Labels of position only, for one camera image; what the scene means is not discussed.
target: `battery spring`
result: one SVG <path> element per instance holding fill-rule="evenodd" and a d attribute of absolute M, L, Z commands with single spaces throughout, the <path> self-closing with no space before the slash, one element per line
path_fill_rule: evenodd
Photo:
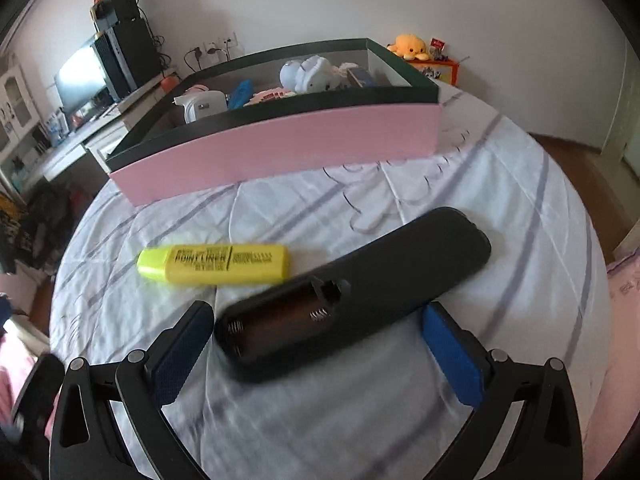
<path fill-rule="evenodd" d="M 240 321 L 239 319 L 235 319 L 228 324 L 226 329 L 232 335 L 239 334 L 242 332 L 242 330 L 244 330 L 244 325 L 242 324 L 242 321 Z"/>
<path fill-rule="evenodd" d="M 314 321 L 324 321 L 330 315 L 331 314 L 329 314 L 325 308 L 319 308 L 318 310 L 314 310 L 309 314 L 309 316 L 311 316 L 311 319 L 313 319 Z"/>

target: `computer monitor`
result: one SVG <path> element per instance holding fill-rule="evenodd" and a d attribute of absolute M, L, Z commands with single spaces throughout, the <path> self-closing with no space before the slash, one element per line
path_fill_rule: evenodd
<path fill-rule="evenodd" d="M 107 88 L 100 60 L 87 41 L 62 66 L 55 82 L 67 119 Z"/>

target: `blue gripper pad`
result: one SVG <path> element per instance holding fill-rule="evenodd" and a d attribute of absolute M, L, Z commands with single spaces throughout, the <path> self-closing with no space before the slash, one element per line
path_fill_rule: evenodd
<path fill-rule="evenodd" d="M 149 349 L 150 353 L 156 349 L 161 353 L 149 370 L 157 406 L 174 402 L 213 332 L 213 322 L 210 305 L 197 301 L 174 328 L 161 333 L 156 340 L 158 345 L 154 343 Z"/>
<path fill-rule="evenodd" d="M 435 302 L 422 310 L 422 338 L 458 400 L 478 408 L 490 374 L 486 351 L 479 341 L 462 330 L 441 304 Z"/>

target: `yellow highlighter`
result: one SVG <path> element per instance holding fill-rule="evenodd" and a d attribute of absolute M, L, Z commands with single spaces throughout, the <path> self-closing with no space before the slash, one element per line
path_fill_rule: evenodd
<path fill-rule="evenodd" d="M 174 245 L 144 249 L 138 272 L 175 285 L 252 285 L 287 278 L 289 255 L 281 245 Z"/>

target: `white bedsheet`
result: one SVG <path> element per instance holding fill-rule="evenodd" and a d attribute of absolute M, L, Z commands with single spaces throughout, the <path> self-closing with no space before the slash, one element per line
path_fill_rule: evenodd
<path fill-rule="evenodd" d="M 113 182 L 95 199 L 62 261 L 52 350 L 92 364 L 146 349 L 194 300 L 216 313 L 255 288 L 177 288 L 136 272 L 138 253 L 172 243 L 275 242 L 292 272 L 323 264 L 439 205 L 489 237 L 488 265 L 441 298 L 486 348 L 514 360 L 568 365 L 581 427 L 607 365 L 604 260 L 574 188 L 519 127 L 474 97 L 442 87 L 438 155 L 243 182 L 133 208 Z M 417 315 L 285 378 L 244 386 L 209 342 L 163 411 L 217 479 L 421 479 L 462 427 L 460 405 L 418 332 Z M 116 416 L 136 465 L 154 478 L 124 410 Z M 482 472 L 499 459 L 504 433 Z"/>

